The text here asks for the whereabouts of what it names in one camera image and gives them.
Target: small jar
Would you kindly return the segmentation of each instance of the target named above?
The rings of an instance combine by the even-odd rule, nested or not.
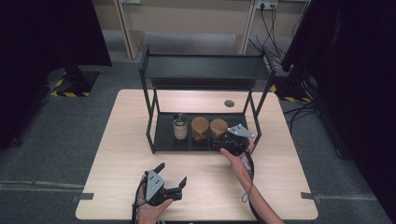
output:
[[[187,115],[184,113],[177,113],[173,116],[174,135],[178,140],[187,137]]]

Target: black curtain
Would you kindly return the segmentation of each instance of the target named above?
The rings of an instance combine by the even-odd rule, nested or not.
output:
[[[2,1],[0,30],[0,148],[6,148],[51,71],[111,61],[91,0]]]
[[[314,0],[300,29],[283,63],[294,65],[289,85],[316,79],[351,158],[396,222],[395,2]]]

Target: electrical outlet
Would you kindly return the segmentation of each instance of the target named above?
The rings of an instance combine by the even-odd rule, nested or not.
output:
[[[258,0],[256,8],[262,9],[262,4],[265,5],[264,10],[273,10],[277,8],[277,0]]]

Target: human arm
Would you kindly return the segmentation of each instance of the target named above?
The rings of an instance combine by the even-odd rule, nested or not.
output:
[[[249,139],[249,152],[252,152],[254,144],[251,139]],[[248,199],[259,216],[267,223],[284,223],[282,219],[276,214],[276,212],[271,208],[267,201],[262,197],[259,190],[254,185],[247,168],[241,162],[245,160],[245,154],[242,154],[242,158],[235,157],[229,151],[224,148],[220,149],[220,153],[223,154],[230,162],[231,167],[235,173],[236,178],[244,189],[248,196]]]
[[[147,203],[137,208],[137,224],[155,224],[160,215],[173,202],[168,199],[158,206],[151,206]]]

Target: shelf top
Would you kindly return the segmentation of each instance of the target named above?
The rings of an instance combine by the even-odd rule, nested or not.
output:
[[[146,78],[267,79],[262,56],[149,54]]]

